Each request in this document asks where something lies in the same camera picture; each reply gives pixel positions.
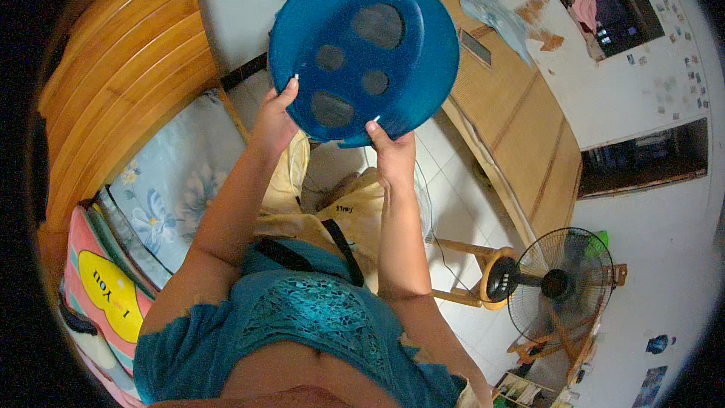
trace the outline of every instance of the white tile floor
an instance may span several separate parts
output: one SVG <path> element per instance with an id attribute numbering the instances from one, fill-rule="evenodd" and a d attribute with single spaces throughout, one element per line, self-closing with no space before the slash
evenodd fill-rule
<path id="1" fill-rule="evenodd" d="M 230 93 L 247 126 L 253 123 L 259 99 L 270 88 L 268 74 L 262 71 Z M 415 131 L 415 150 L 421 186 L 427 182 L 436 236 L 448 240 L 499 248 L 512 246 L 519 252 L 511 219 L 494 190 L 474 175 L 474 156 L 443 111 Z M 335 186 L 351 171 L 362 172 L 375 166 L 377 156 L 371 147 L 341 150 L 334 143 L 313 150 L 304 183 L 302 206 L 311 210 L 319 192 Z M 427 246 L 430 277 L 434 288 L 473 286 L 481 271 L 473 256 Z M 515 367 L 516 356 L 506 352 L 518 337 L 508 310 L 489 311 L 439 300 L 443 317 L 458 339 L 481 367 L 489 384 L 495 384 L 503 372 Z"/>

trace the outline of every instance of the belly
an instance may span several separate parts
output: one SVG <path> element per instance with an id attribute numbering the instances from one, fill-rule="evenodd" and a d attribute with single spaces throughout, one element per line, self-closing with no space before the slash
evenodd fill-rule
<path id="1" fill-rule="evenodd" d="M 282 340 L 254 351 L 232 368 L 222 399 L 242 399 L 286 391 L 300 385 L 326 389 L 360 407 L 399 406 L 370 378 L 342 359 Z"/>

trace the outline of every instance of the person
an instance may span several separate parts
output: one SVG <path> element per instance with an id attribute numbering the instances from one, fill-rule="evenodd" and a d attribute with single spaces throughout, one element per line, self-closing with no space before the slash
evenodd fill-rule
<path id="1" fill-rule="evenodd" d="M 366 124 L 378 154 L 376 182 L 367 187 L 382 192 L 373 294 L 356 283 L 359 269 L 344 244 L 315 245 L 335 241 L 323 226 L 310 227 L 321 222 L 316 216 L 288 212 L 295 188 L 278 180 L 295 165 L 302 134 L 285 111 L 298 89 L 290 79 L 280 95 L 272 88 L 262 100 L 249 145 L 144 319 L 134 358 L 142 401 L 492 406 L 491 387 L 431 295 L 413 133 L 392 141 L 377 123 Z M 319 236 L 284 227 L 259 233 L 265 221 L 286 219 Z"/>

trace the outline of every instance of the hole in basin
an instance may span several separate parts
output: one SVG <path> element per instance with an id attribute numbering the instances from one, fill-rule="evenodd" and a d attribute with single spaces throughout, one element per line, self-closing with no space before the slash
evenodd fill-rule
<path id="1" fill-rule="evenodd" d="M 390 79 L 379 69 L 368 71 L 362 76 L 362 88 L 370 96 L 382 95 L 388 90 L 388 86 L 390 86 Z"/>
<path id="2" fill-rule="evenodd" d="M 310 108 L 317 123 L 325 128 L 342 128 L 355 116 L 351 105 L 322 90 L 315 92 Z"/>
<path id="3" fill-rule="evenodd" d="M 315 62 L 325 71 L 337 71 L 345 65 L 345 53 L 340 48 L 324 45 L 318 50 Z"/>
<path id="4" fill-rule="evenodd" d="M 358 11 L 352 29 L 379 48 L 395 49 L 403 40 L 403 19 L 391 5 L 377 3 Z"/>

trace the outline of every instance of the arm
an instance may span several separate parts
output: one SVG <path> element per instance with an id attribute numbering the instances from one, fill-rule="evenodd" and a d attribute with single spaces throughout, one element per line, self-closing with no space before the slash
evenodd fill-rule
<path id="1" fill-rule="evenodd" d="M 272 89 L 262 100 L 249 146 L 204 214 L 181 268 L 151 306 L 140 335 L 163 330 L 195 304 L 217 306 L 229 295 L 272 173 L 298 130 L 285 111 L 297 90 L 292 79 L 282 94 Z"/>
<path id="2" fill-rule="evenodd" d="M 378 257 L 378 294 L 408 334 L 435 362 L 468 379 L 479 403 L 493 406 L 484 374 L 456 338 L 430 294 L 430 271 L 415 196 L 415 137 L 391 141 L 375 122 L 367 133 L 378 151 L 378 181 L 385 188 Z"/>
<path id="3" fill-rule="evenodd" d="M 378 151 L 378 182 L 385 188 L 378 294 L 385 300 L 430 295 L 421 212 L 413 183 L 415 136 L 409 132 L 391 141 L 377 123 L 368 122 L 366 128 Z"/>

